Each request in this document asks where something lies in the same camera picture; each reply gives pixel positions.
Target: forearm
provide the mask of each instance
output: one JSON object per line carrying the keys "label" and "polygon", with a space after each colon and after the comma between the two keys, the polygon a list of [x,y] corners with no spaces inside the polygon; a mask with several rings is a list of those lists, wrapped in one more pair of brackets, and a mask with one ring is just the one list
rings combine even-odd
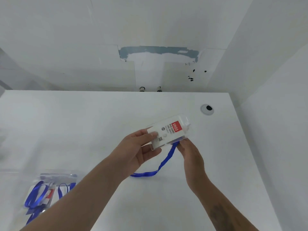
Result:
{"label": "forearm", "polygon": [[116,162],[107,157],[75,188],[26,225],[22,231],[89,231],[123,180]]}
{"label": "forearm", "polygon": [[195,194],[217,231],[257,231],[209,179],[200,184]]}

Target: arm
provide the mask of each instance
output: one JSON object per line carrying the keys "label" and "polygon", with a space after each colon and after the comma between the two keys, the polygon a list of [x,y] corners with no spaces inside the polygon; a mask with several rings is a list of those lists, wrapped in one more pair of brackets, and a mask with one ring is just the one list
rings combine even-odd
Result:
{"label": "arm", "polygon": [[156,135],[143,129],[126,136],[72,191],[21,231],[90,231],[119,184],[161,152],[143,146]]}
{"label": "arm", "polygon": [[180,141],[178,150],[184,157],[186,180],[199,198],[217,231],[258,231],[217,187],[208,179],[204,161],[196,146],[189,140]]}

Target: red label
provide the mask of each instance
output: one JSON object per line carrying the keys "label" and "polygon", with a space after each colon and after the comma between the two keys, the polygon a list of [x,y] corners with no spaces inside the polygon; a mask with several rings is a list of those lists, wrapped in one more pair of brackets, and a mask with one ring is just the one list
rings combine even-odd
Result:
{"label": "red label", "polygon": [[174,132],[178,132],[178,131],[182,130],[182,127],[181,127],[179,121],[176,121],[176,122],[172,123],[171,125],[174,129]]}

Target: left hand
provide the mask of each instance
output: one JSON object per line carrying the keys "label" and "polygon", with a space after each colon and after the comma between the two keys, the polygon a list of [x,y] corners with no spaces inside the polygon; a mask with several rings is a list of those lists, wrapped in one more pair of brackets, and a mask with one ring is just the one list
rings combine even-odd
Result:
{"label": "left hand", "polygon": [[157,132],[148,134],[147,129],[138,130],[126,136],[112,151],[110,157],[120,163],[124,179],[161,152],[161,148],[152,150],[150,144],[145,145],[156,136]]}

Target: plastic packaging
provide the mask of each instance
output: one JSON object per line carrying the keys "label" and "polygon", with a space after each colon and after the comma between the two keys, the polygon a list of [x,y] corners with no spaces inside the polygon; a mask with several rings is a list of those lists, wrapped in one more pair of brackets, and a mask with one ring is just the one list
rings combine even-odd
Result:
{"label": "plastic packaging", "polygon": [[32,180],[21,178],[17,189],[24,190],[24,195],[16,205],[10,231],[19,231],[65,196],[83,177],[84,173],[75,170],[44,170]]}
{"label": "plastic packaging", "polygon": [[188,137],[190,122],[183,114],[178,114],[149,126],[148,133],[157,132],[157,138],[152,140],[152,150],[165,144],[172,144]]}

